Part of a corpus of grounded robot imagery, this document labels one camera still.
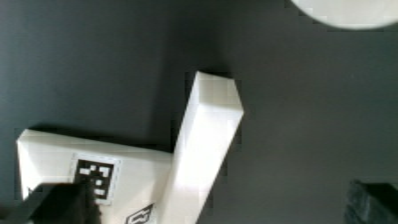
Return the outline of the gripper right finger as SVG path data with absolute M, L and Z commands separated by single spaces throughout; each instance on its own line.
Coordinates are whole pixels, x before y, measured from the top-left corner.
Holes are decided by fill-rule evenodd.
M 398 189 L 390 183 L 352 181 L 343 224 L 398 224 Z

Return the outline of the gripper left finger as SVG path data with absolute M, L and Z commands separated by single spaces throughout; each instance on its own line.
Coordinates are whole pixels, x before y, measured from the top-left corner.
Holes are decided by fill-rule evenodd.
M 0 224 L 102 224 L 91 183 L 43 183 Z

